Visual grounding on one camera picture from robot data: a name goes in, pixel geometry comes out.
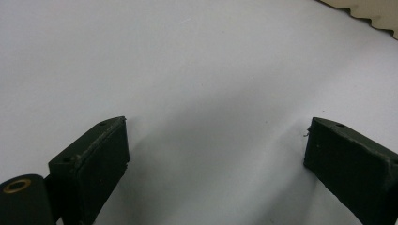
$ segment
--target metal hole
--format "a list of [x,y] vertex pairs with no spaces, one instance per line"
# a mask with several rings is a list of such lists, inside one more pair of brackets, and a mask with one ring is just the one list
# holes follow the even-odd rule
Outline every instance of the metal hole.
[[9,183],[6,187],[4,187],[3,191],[6,194],[13,194],[19,192],[25,188],[28,188],[32,183],[29,179],[20,179]]

